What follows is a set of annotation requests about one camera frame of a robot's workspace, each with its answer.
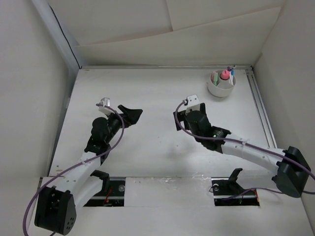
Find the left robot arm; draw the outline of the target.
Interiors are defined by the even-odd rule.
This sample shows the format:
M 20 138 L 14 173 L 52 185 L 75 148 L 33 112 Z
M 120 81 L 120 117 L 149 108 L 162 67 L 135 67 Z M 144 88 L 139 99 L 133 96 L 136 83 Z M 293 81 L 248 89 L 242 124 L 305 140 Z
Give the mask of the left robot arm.
M 39 191 L 34 219 L 39 228 L 67 235 L 75 224 L 78 209 L 95 194 L 109 191 L 109 174 L 98 168 L 114 148 L 110 142 L 117 132 L 135 125 L 143 111 L 119 105 L 121 112 L 117 113 L 101 103 L 97 106 L 105 116 L 92 122 L 91 136 L 78 163 L 56 175 L 55 185 Z

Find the green highlighter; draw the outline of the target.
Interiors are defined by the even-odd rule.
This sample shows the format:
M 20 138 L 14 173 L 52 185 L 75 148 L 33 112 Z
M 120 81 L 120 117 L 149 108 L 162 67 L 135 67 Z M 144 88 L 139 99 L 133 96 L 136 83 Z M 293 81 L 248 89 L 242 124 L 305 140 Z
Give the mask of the green highlighter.
M 213 81 L 214 86 L 217 86 L 217 85 L 218 85 L 218 81 L 219 81 L 219 75 L 218 75 L 218 73 L 216 72 L 216 73 L 215 73 L 215 76 L 214 76 L 214 81 Z

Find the pink cap small bottle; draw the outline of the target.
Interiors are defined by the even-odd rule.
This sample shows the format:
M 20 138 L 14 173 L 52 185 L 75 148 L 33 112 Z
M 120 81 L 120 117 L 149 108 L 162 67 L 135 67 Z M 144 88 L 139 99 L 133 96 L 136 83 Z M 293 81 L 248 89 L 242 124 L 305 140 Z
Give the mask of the pink cap small bottle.
M 229 80 L 230 78 L 230 72 L 228 70 L 224 70 L 222 71 L 222 73 L 220 74 L 220 78 L 222 80 Z

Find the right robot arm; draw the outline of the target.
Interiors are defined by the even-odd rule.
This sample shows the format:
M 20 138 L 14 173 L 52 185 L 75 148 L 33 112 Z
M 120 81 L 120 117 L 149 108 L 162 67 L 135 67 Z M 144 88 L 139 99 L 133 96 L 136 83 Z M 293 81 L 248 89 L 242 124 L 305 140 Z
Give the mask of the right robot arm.
M 277 193 L 300 198 L 306 192 L 309 177 L 314 177 L 310 166 L 301 151 L 290 146 L 288 149 L 263 148 L 251 144 L 231 131 L 211 125 L 205 104 L 189 106 L 189 100 L 183 100 L 180 106 L 187 109 L 175 109 L 173 116 L 176 129 L 188 135 L 210 151 L 240 157 L 273 172 L 272 181 Z

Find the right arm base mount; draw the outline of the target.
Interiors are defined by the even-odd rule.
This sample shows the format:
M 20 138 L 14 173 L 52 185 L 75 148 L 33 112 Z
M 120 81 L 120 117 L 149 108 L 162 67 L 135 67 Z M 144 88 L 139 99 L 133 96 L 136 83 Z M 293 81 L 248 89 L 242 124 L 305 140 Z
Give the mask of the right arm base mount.
M 237 183 L 238 175 L 242 168 L 234 169 L 228 177 L 212 177 L 212 186 L 209 192 L 213 194 L 216 207 L 259 207 L 257 191 L 247 190 Z

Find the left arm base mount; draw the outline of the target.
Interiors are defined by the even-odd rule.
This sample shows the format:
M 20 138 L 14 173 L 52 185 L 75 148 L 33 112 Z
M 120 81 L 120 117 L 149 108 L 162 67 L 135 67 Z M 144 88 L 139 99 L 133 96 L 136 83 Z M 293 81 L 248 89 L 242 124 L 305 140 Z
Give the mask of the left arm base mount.
M 95 194 L 85 207 L 123 207 L 125 201 L 126 179 L 111 177 L 109 186 Z

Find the purple cap white marker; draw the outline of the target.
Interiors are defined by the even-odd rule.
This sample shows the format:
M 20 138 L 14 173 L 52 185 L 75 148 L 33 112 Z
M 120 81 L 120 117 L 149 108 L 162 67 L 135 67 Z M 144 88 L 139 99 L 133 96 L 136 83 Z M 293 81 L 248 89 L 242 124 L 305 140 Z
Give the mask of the purple cap white marker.
M 234 71 L 233 70 L 234 70 L 233 67 L 230 67 L 230 66 L 227 67 L 227 71 L 229 72 L 229 82 L 232 85 L 234 85 L 234 82 L 233 82 L 233 77 L 234 77 L 233 73 L 234 73 Z

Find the orange highlighter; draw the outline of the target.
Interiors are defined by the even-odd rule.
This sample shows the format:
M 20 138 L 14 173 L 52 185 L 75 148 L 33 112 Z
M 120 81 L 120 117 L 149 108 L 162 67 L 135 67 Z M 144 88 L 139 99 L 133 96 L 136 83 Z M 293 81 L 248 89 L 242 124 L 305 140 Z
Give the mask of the orange highlighter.
M 216 71 L 213 71 L 212 74 L 211 74 L 211 81 L 212 81 L 212 83 L 213 83 L 213 81 L 214 81 L 215 73 L 216 73 Z

